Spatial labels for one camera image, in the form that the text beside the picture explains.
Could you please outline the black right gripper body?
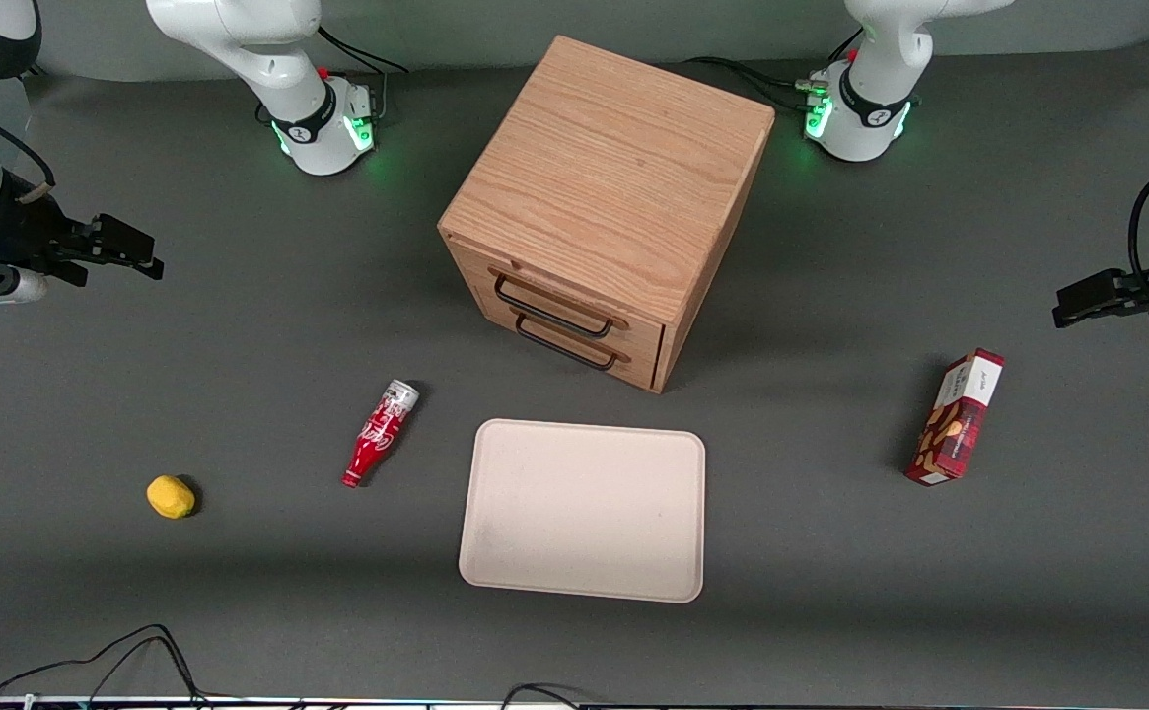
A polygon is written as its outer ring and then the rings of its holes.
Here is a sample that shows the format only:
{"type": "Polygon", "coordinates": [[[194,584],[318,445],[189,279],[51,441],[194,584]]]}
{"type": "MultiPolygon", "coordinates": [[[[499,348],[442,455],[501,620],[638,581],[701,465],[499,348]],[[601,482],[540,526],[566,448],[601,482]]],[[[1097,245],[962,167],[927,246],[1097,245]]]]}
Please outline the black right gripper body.
{"type": "Polygon", "coordinates": [[[55,198],[43,196],[29,204],[18,198],[32,190],[18,176],[3,176],[0,188],[0,265],[10,265],[45,275],[51,260],[72,260],[65,247],[84,229],[83,222],[69,219],[55,198]]]}

